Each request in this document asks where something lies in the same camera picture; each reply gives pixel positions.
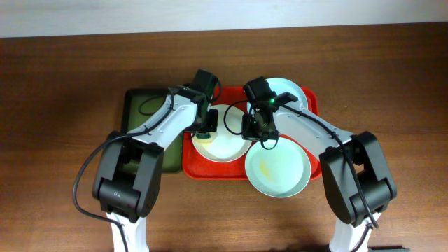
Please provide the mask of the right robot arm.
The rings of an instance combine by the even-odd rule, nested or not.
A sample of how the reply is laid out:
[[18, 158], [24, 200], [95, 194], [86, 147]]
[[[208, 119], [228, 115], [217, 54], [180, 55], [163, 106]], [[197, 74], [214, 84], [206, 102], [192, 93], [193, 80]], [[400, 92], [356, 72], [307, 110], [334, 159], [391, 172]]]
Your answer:
[[286, 135], [321, 165], [325, 197], [337, 217], [328, 251], [368, 251], [377, 220], [397, 195], [382, 147], [371, 132], [350, 133], [308, 111], [289, 92], [247, 92], [244, 136], [265, 143]]

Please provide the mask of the light green plate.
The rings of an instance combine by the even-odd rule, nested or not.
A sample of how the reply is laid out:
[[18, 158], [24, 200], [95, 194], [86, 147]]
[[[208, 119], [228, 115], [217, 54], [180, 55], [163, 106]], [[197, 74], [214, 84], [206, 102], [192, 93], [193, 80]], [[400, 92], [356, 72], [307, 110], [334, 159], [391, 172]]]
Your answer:
[[245, 172], [251, 185], [262, 194], [286, 198], [304, 190], [312, 165], [298, 143], [281, 137], [264, 145], [253, 144], [246, 154]]

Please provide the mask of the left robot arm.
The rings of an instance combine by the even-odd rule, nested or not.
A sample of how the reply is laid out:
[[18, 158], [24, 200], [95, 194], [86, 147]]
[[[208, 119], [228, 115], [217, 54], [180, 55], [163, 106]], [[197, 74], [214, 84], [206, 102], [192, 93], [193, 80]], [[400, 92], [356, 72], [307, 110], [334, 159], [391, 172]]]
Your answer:
[[164, 154], [184, 131], [215, 132], [214, 84], [169, 89], [161, 107], [127, 133], [112, 132], [94, 151], [93, 197], [111, 224], [114, 251], [148, 251], [146, 217], [158, 198]]

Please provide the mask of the green yellow sponge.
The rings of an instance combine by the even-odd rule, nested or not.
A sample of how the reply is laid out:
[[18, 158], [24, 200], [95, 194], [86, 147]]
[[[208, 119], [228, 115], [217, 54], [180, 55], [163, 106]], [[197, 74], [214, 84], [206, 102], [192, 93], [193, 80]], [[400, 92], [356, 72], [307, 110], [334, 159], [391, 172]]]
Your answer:
[[194, 140], [200, 144], [210, 144], [215, 138], [215, 132], [198, 132], [194, 136]]

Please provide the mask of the white plate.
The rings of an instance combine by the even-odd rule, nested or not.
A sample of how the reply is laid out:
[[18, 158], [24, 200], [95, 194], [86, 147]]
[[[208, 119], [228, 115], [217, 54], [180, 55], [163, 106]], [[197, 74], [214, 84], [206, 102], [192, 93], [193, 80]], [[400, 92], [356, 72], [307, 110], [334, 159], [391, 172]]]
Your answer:
[[223, 117], [228, 107], [227, 104], [212, 106], [211, 109], [218, 111], [216, 132], [211, 132], [208, 139], [198, 139], [198, 134], [192, 139], [196, 151], [213, 162], [234, 161], [245, 154], [252, 144], [252, 141], [244, 140], [240, 135], [232, 134], [225, 127]]

